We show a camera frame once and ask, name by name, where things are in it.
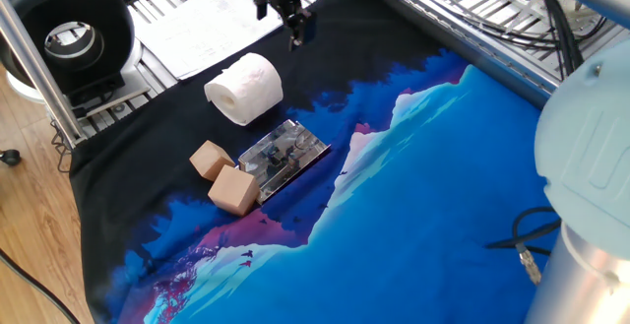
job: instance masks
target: power cord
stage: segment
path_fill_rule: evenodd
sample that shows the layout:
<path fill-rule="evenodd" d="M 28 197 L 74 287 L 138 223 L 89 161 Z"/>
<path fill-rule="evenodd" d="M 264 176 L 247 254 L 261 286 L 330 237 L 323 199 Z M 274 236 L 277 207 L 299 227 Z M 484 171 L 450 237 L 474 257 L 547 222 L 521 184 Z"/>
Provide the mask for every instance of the power cord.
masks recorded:
<path fill-rule="evenodd" d="M 16 275 L 18 275 L 22 280 L 26 281 L 29 285 L 33 286 L 36 290 L 38 290 L 41 294 L 43 294 L 48 300 L 54 304 L 59 311 L 68 319 L 68 321 L 72 324 L 79 324 L 79 320 L 77 317 L 68 309 L 68 307 L 46 286 L 42 285 L 38 280 L 36 280 L 33 276 L 29 275 L 23 268 L 21 268 L 15 261 L 13 261 L 7 253 L 5 253 L 2 249 L 0 249 L 0 261 L 2 261 L 9 269 L 11 269 Z"/>
<path fill-rule="evenodd" d="M 551 251 L 547 249 L 535 247 L 535 246 L 529 246 L 529 245 L 526 245 L 525 243 L 527 241 L 538 239 L 541 236 L 544 236 L 553 232 L 554 230 L 560 228 L 562 224 L 561 220 L 557 220 L 552 223 L 546 224 L 542 227 L 538 227 L 528 232 L 527 234 L 519 235 L 519 224 L 521 223 L 521 221 L 525 217 L 536 214 L 536 213 L 555 214 L 555 211 L 553 210 L 552 207 L 534 207 L 534 208 L 525 210 L 519 216 L 517 216 L 517 218 L 512 223 L 512 238 L 511 239 L 496 241 L 496 242 L 493 242 L 491 244 L 487 244 L 484 246 L 486 249 L 516 248 L 517 251 L 519 252 L 519 258 L 521 260 L 521 264 L 523 264 L 523 266 L 525 267 L 525 270 L 528 273 L 528 276 L 530 277 L 530 280 L 534 283 L 534 285 L 538 285 L 540 283 L 540 280 L 542 279 L 542 273 L 540 272 L 540 269 L 538 268 L 538 265 L 536 264 L 536 261 L 532 253 L 534 252 L 541 255 L 550 256 Z"/>
<path fill-rule="evenodd" d="M 52 140 L 50 141 L 50 144 L 54 146 L 55 150 L 59 154 L 59 162 L 57 163 L 57 171 L 62 172 L 62 173 L 69 173 L 70 169 L 61 168 L 61 164 L 63 163 L 64 158 L 72 155 L 72 152 L 70 148 L 68 148 L 68 146 L 64 142 L 63 132 L 57 126 L 57 123 L 55 121 L 50 121 L 50 126 L 52 126 L 52 128 L 54 128 L 56 131 L 55 135 L 52 137 Z"/>

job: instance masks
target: black cloth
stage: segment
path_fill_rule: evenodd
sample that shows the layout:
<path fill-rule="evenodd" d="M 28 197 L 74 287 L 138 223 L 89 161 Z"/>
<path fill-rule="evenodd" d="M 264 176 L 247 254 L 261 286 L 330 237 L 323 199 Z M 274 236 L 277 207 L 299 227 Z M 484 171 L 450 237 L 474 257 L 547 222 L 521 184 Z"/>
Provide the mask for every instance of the black cloth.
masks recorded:
<path fill-rule="evenodd" d="M 288 32 L 277 30 L 76 148 L 70 180 L 82 224 L 86 296 L 96 322 L 115 320 L 111 298 L 105 297 L 112 272 L 125 264 L 130 239 L 147 243 L 158 237 L 151 227 L 138 229 L 141 221 L 148 215 L 167 216 L 165 199 L 173 192 L 207 197 L 212 183 L 188 161 L 206 140 L 238 156 L 286 120 L 292 108 L 312 110 L 313 99 L 322 92 L 341 102 L 351 93 L 349 82 L 383 80 L 391 62 L 422 71 L 424 58 L 439 55 L 442 48 L 381 0 L 320 0 L 312 9 L 318 14 L 312 43 L 288 52 Z M 274 64 L 284 99 L 240 127 L 206 101 L 203 86 L 247 52 Z M 148 271 L 154 265 L 145 264 Z"/>

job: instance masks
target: wooden floor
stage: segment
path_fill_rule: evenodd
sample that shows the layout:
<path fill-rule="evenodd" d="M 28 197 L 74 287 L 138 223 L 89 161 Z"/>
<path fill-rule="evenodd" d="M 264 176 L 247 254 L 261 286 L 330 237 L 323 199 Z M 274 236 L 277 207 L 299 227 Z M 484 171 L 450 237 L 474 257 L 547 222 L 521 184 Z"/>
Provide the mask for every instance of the wooden floor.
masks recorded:
<path fill-rule="evenodd" d="M 23 157 L 15 167 L 0 162 L 0 248 L 61 298 L 81 323 L 94 323 L 83 288 L 79 216 L 68 174 L 57 171 L 53 136 L 43 106 L 17 96 L 0 67 L 0 150 L 17 149 Z M 67 321 L 0 263 L 0 323 Z"/>

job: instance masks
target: metal rail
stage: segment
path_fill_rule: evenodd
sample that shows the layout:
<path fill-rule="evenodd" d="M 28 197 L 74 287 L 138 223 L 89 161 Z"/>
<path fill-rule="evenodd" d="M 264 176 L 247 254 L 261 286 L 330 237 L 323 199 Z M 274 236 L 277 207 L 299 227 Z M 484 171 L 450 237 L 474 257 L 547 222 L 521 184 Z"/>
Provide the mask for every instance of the metal rail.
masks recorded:
<path fill-rule="evenodd" d="M 37 51 L 9 0 L 0 0 L 0 32 L 16 55 L 27 76 L 46 101 L 46 105 L 71 148 L 86 140 L 86 134 L 63 97 L 52 74 Z"/>

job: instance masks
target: wooden cube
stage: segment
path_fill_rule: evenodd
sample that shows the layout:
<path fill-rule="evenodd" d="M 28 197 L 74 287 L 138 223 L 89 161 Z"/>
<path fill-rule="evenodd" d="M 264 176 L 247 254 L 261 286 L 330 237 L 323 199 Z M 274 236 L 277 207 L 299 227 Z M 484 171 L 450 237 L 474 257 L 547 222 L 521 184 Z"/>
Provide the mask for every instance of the wooden cube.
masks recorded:
<path fill-rule="evenodd" d="M 252 209 L 259 194 L 254 175 L 225 165 L 208 196 L 217 207 L 243 217 Z"/>
<path fill-rule="evenodd" d="M 215 181 L 224 165 L 234 167 L 234 161 L 216 144 L 206 141 L 201 148 L 190 157 L 190 162 L 199 174 L 210 181 Z"/>

